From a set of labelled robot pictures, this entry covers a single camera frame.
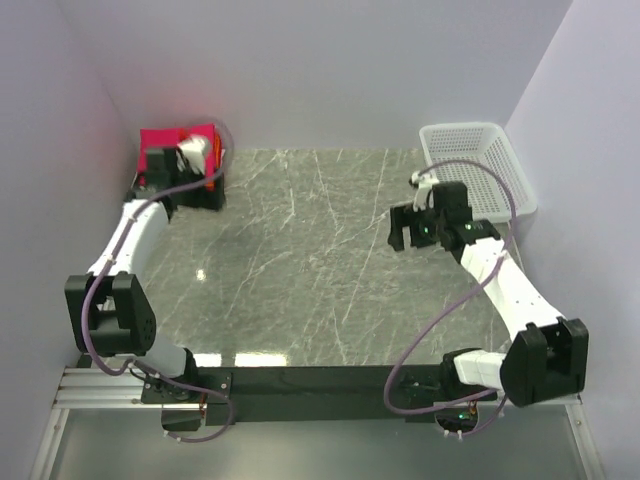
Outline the magenta t shirt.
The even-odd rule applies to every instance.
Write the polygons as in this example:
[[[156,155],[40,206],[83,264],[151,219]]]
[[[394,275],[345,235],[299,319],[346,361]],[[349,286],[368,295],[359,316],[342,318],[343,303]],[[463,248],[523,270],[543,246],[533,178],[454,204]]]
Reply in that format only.
[[[183,127],[141,129],[139,131],[140,147],[137,161],[137,173],[143,174],[149,170],[152,152],[170,150],[177,154],[176,146],[179,142],[192,134],[205,136],[206,131],[211,124],[215,125],[213,122],[207,122]],[[191,172],[180,172],[179,170],[178,175],[179,178],[184,180],[186,183],[193,183],[206,178],[205,176],[196,175]]]

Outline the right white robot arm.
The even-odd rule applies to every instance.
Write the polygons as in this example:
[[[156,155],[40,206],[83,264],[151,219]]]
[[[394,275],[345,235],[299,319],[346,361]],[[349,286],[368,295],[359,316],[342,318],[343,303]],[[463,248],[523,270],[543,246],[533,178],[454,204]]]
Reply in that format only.
[[[510,337],[504,353],[470,347],[444,355],[439,390],[448,401],[502,391],[517,407],[579,394],[586,384],[589,332],[536,290],[512,258],[506,237],[475,219],[460,181],[414,175],[412,202],[390,210],[389,245],[440,245],[477,282]]]

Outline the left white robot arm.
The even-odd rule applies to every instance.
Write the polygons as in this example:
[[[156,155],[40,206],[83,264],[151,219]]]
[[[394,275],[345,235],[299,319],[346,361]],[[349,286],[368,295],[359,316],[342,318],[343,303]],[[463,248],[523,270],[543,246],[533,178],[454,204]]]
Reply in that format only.
[[[107,246],[86,273],[66,280],[76,346],[103,373],[117,377],[137,368],[163,382],[179,402],[199,392],[192,352],[158,334],[139,275],[178,207],[222,208],[224,177],[233,158],[233,147],[215,147],[201,136],[148,149]]]

